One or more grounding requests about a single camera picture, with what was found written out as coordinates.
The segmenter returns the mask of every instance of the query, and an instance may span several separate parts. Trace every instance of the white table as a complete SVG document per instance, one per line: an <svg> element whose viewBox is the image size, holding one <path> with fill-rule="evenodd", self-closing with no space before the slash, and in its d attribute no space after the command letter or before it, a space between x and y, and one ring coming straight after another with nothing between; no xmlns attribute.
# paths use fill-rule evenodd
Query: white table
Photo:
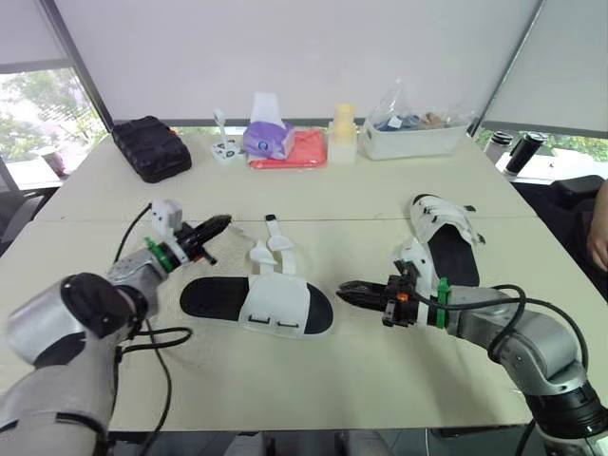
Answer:
<svg viewBox="0 0 608 456"><path fill-rule="evenodd" d="M473 224L487 240L475 249L482 284L516 283L569 312L589 345L591 381L608 403L608 308L599 294L537 218L478 218ZM31 223L0 258L0 320L66 275L103 274L126 225ZM262 222L238 225L255 237L266 235ZM226 231L208 244L217 266L200 262L177 270L160 289L156 327L195 330L188 343L165 351L174 379L166 430L468 427L529 419L522 395L484 350L439 330L386 328L380 313L333 295L346 280L384 282L394 273L390 256L409 236L406 220L283 221L281 230L296 244L299 272L330 298L333 332L295 341L183 314L180 292L193 278L251 272L251 243ZM142 236L151 234L149 223L138 225L125 252L143 247ZM0 389L30 370L0 345ZM164 392L154 354L127 355L111 428L151 429Z"/></svg>
<svg viewBox="0 0 608 456"><path fill-rule="evenodd" d="M533 217L532 209L469 138L447 157L370 161L309 170L221 165L213 137L186 136L192 169L143 182L110 138L92 151L38 220L132 220L151 200L170 198L191 219L229 212L239 220L403 219L409 199L430 193L472 204L476 217Z"/></svg>

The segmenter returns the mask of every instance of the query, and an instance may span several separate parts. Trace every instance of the floor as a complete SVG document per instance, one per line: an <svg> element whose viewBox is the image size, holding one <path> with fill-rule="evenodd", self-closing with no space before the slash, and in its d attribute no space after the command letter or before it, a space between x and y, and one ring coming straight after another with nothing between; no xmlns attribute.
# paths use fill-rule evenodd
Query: floor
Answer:
<svg viewBox="0 0 608 456"><path fill-rule="evenodd" d="M458 437L442 438L424 429L386 429L379 433L394 456L513 456L522 427L503 427ZM331 456L333 431L268 432L275 438L279 456ZM166 432L148 453L149 456L222 456L236 434L233 432ZM136 456L138 446L119 442L114 456ZM538 435L533 435L524 456L543 455Z"/></svg>

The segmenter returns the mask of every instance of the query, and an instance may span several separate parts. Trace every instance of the black pouch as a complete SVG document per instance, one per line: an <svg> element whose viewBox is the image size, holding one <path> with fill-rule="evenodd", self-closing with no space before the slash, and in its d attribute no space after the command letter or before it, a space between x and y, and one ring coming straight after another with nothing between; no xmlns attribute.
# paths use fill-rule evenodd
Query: black pouch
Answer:
<svg viewBox="0 0 608 456"><path fill-rule="evenodd" d="M116 125L112 138L146 182L162 181L192 166L190 152L180 137L156 117Z"/></svg>

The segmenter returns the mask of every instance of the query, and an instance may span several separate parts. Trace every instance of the red cloth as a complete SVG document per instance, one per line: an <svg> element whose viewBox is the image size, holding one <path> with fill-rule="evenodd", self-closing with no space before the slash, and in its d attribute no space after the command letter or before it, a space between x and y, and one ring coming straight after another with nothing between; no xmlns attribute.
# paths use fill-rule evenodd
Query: red cloth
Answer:
<svg viewBox="0 0 608 456"><path fill-rule="evenodd" d="M294 150L285 160L254 160L249 166L264 168L315 168L327 161L323 132L319 129L298 130L295 132Z"/></svg>

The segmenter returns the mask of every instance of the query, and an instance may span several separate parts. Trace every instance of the person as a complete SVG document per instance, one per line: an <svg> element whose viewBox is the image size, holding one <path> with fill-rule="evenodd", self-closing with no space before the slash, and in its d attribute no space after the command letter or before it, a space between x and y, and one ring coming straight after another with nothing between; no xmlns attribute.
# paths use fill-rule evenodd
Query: person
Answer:
<svg viewBox="0 0 608 456"><path fill-rule="evenodd" d="M596 195L593 218L587 236L587 251L608 281L608 180Z"/></svg>
<svg viewBox="0 0 608 456"><path fill-rule="evenodd" d="M608 302L608 180L574 207L564 206L551 185L513 186Z"/></svg>

